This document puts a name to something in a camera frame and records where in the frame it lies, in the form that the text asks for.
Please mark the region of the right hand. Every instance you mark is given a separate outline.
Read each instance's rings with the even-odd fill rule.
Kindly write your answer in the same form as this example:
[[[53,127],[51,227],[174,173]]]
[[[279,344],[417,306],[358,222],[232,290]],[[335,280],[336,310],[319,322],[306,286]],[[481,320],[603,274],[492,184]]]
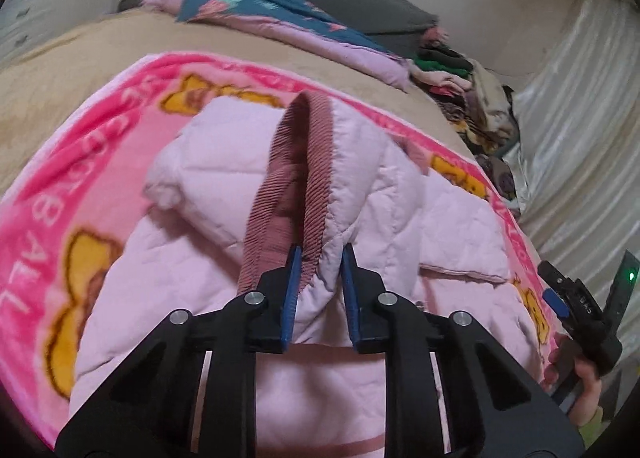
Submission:
[[[560,360],[561,350],[557,348],[549,355],[549,365],[544,370],[544,378],[541,386],[549,392],[552,386],[559,381],[560,374],[555,364]],[[574,358],[574,371],[582,385],[582,394],[577,397],[572,409],[568,412],[568,418],[578,428],[585,426],[592,420],[598,411],[602,381],[598,375],[596,366],[578,355]]]

